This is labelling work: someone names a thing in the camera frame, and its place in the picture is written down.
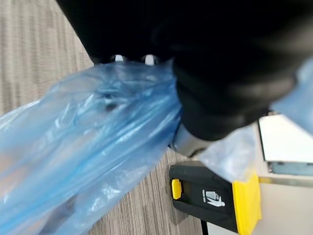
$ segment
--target translucent plastic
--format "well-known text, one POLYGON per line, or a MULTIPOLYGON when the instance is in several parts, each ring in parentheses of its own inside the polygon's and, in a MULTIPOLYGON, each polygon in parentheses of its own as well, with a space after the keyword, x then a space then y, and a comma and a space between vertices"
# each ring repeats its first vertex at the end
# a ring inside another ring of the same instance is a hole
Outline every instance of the translucent plastic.
POLYGON ((98 65, 0 117, 0 234, 84 234, 136 186, 179 124, 170 67, 98 65))
POLYGON ((210 170, 229 182, 247 181, 254 170, 256 136, 253 126, 235 130, 199 155, 210 170))
POLYGON ((275 102, 272 109, 286 115, 313 135, 313 58, 303 64, 297 77, 299 84, 296 89, 275 102))

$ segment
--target black glove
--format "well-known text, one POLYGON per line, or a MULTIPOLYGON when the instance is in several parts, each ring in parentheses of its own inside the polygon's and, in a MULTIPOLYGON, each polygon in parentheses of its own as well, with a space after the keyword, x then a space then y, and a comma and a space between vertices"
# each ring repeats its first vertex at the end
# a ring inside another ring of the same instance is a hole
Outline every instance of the black glove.
POLYGON ((182 122, 215 141, 264 115, 313 54, 313 1, 58 0, 95 63, 174 57, 182 122))

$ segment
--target gloved hand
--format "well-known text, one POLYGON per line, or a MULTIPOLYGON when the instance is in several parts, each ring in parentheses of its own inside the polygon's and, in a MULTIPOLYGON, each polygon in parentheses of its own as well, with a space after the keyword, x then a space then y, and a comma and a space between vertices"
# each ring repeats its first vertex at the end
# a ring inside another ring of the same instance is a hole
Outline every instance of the gloved hand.
POLYGON ((219 140, 264 115, 313 54, 310 0, 57 0, 95 63, 174 57, 182 123, 219 140))

